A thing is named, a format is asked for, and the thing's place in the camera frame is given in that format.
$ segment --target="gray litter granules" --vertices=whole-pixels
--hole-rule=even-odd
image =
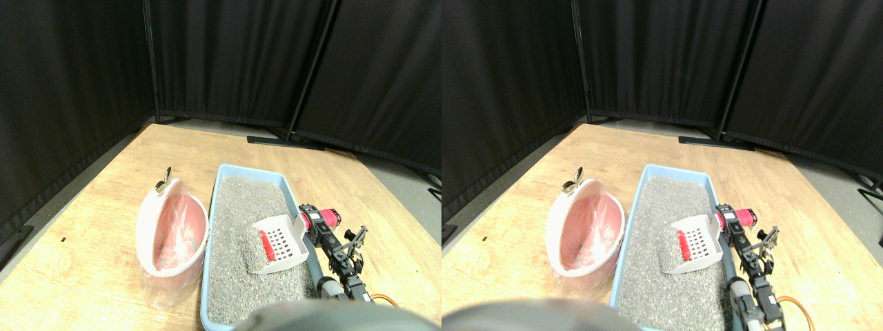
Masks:
[[[671,223],[711,212],[708,194],[700,184],[668,177],[652,177],[645,183],[632,216],[620,281],[617,305],[622,316],[641,327],[667,331],[732,328],[721,262],[680,275],[664,273],[683,263]]]
[[[280,214],[291,217],[279,186],[226,177],[212,203],[216,205],[208,275],[209,320],[235,326],[265,305],[315,297],[306,263],[268,275],[249,273],[269,263],[252,224]]]

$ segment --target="wooden floor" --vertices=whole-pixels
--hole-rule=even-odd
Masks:
[[[758,229],[778,226],[777,295],[795,297],[818,330],[883,327],[883,268],[781,154],[679,144],[677,138],[581,125],[534,165],[442,259],[442,313],[483,302],[554,297],[544,240],[561,185],[584,167],[628,211],[648,163],[705,172],[721,203],[752,208]],[[609,299],[607,292],[599,300]],[[783,304],[789,330],[806,329]]]
[[[441,248],[351,154],[254,145],[244,137],[150,125],[0,284],[0,330],[202,329],[198,290],[166,311],[144,303],[135,219],[144,196],[169,166],[208,208],[222,163],[284,174],[298,202],[336,208],[343,217],[336,231],[340,237],[366,225],[362,279],[369,293],[386,294],[404,309],[441,323]],[[325,269],[328,259],[319,254],[319,260]]]

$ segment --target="black backdrop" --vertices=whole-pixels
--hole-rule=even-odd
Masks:
[[[580,0],[592,114],[717,127],[750,3]]]
[[[328,1],[150,1],[162,115],[287,127]]]
[[[883,3],[772,1],[727,134],[883,177]]]
[[[569,2],[444,3],[442,222],[585,114]]]
[[[0,243],[153,108],[141,2],[0,4]]]
[[[441,2],[343,1],[295,132],[440,176]]]

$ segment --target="litter scoop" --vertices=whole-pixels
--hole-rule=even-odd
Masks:
[[[265,218],[252,224],[260,233],[269,264],[254,274],[263,275],[288,270],[304,263],[310,252],[304,244],[306,225],[303,222],[291,222],[286,215]]]
[[[671,224],[677,229],[684,263],[667,271],[667,274],[683,274],[701,270],[721,260],[723,250],[718,236],[721,224],[710,222],[708,215],[701,214]]]

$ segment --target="plastic bag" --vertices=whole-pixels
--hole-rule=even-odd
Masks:
[[[167,309],[199,286],[207,229],[206,210],[183,181],[172,179],[164,190],[147,194],[135,230],[147,305]]]
[[[604,184],[585,180],[562,193],[547,221],[546,241],[555,290],[565,297],[596,298],[614,273],[623,240],[624,212]]]

